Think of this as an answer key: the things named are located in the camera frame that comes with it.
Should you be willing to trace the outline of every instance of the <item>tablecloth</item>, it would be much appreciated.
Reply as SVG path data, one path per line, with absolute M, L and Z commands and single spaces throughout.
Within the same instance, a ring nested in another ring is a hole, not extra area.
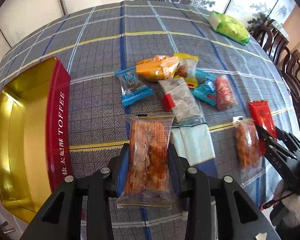
M 154 55 L 185 52 L 199 57 L 197 67 L 215 76 L 226 74 L 238 104 L 223 112 L 198 101 L 203 109 L 216 158 L 218 176 L 230 175 L 240 182 L 235 149 L 233 116 L 250 117 L 247 102 L 267 99 L 274 123 L 300 137 L 289 93 L 275 66 L 251 37 L 242 46 L 215 33 L 210 12 L 188 5 L 156 1 L 124 1 L 88 8 L 57 19 L 18 42 L 0 63 L 2 87 L 32 65 L 55 56 L 71 76 L 69 101 L 70 145 L 127 140 L 128 126 L 122 115 L 163 111 L 156 94 L 131 106 L 121 104 L 121 88 L 114 71 L 134 66 Z M 150 83 L 154 91 L 156 83 Z M 74 175 L 87 176 L 106 166 L 119 148 L 72 152 Z M 280 176 L 264 161 L 258 176 L 243 185 L 256 205 L 268 200 Z M 86 210 L 87 199 L 83 200 Z M 129 207 L 117 210 L 110 199 L 115 239 L 183 239 L 186 213 L 174 198 L 173 208 Z M 20 231 L 26 223 L 7 212 L 0 214 Z M 85 217 L 82 237 L 86 237 Z

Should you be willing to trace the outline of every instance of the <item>gray checkered tablecloth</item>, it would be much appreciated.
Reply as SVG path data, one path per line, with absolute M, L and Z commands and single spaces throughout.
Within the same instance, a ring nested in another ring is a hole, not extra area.
M 211 130 L 219 177 L 240 182 L 234 128 L 223 127 L 233 116 L 250 117 L 247 102 L 267 99 L 276 126 L 300 137 L 292 101 L 273 63 L 251 38 L 247 46 L 215 33 L 210 12 L 182 4 L 125 1 L 76 12 L 57 19 L 18 42 L 0 63 L 0 91 L 16 75 L 48 57 L 61 60 L 71 76 L 69 102 L 70 145 L 126 140 L 122 115 L 163 111 L 157 95 L 131 106 L 121 104 L 114 71 L 134 66 L 154 55 L 185 52 L 199 57 L 197 67 L 215 76 L 227 74 L 238 104 L 218 112 L 202 101 Z M 150 83 L 155 91 L 157 83 Z M 105 166 L 120 149 L 71 153 L 74 175 L 87 176 Z M 268 200 L 279 175 L 264 162 L 265 170 L 243 187 L 259 205 Z M 86 209 L 87 200 L 83 201 Z M 110 199 L 115 239 L 183 239 L 186 215 L 175 199 L 170 210 L 129 207 L 118 210 Z M 15 228 L 26 223 L 2 208 L 0 213 Z M 82 237 L 85 238 L 85 220 Z

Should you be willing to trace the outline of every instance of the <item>gray wrapped snack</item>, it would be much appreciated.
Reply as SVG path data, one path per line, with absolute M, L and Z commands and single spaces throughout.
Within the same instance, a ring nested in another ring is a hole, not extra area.
M 193 124 L 202 119 L 202 112 L 184 78 L 159 80 L 159 84 L 165 94 L 163 108 L 175 114 L 177 123 Z

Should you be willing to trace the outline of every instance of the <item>glove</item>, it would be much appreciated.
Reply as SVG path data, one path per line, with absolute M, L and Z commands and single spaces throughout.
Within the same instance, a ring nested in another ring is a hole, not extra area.
M 274 199 L 280 199 L 291 193 L 291 191 L 283 190 L 284 181 L 281 180 L 275 191 Z M 300 225 L 300 196 L 293 194 L 281 200 L 282 204 L 289 210 L 289 213 L 283 217 L 283 224 L 288 228 L 295 228 Z

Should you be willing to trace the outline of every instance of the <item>pink wrapped candy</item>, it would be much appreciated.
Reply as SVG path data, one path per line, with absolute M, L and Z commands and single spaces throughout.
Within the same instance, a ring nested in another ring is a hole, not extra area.
M 217 108 L 219 111 L 234 107 L 237 103 L 230 82 L 226 75 L 217 77 L 216 82 Z

